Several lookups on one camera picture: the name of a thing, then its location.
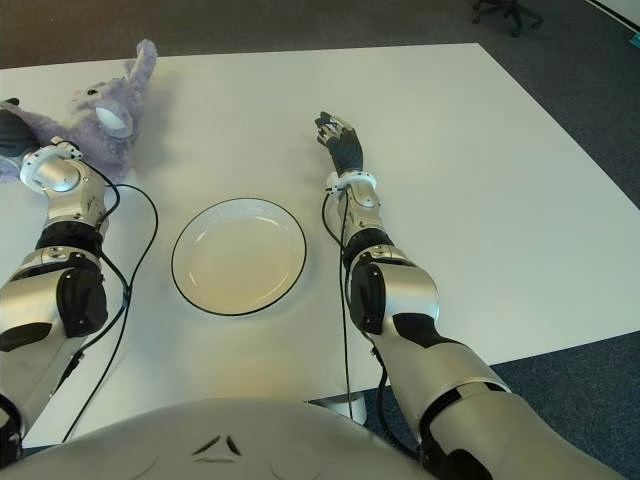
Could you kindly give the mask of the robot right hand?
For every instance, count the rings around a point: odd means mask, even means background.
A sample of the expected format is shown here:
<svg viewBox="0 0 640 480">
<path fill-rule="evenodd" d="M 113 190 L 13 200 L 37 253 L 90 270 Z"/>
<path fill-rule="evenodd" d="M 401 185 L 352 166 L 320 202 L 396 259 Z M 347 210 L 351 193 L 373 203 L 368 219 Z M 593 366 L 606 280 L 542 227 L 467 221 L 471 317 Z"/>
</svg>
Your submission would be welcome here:
<svg viewBox="0 0 640 480">
<path fill-rule="evenodd" d="M 316 140 L 328 151 L 338 176 L 363 170 L 363 150 L 352 125 L 325 111 L 319 113 L 314 123 Z"/>
</svg>

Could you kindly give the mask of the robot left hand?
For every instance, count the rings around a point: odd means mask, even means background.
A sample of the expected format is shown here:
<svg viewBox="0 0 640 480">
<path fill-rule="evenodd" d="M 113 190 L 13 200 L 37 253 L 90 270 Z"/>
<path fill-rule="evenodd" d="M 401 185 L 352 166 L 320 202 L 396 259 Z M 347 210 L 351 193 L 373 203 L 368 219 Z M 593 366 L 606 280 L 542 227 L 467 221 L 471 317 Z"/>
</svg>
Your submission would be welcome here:
<svg viewBox="0 0 640 480">
<path fill-rule="evenodd" d="M 19 105 L 17 98 L 7 99 L 1 106 L 1 156 L 21 159 L 40 148 L 30 126 L 8 106 Z"/>
</svg>

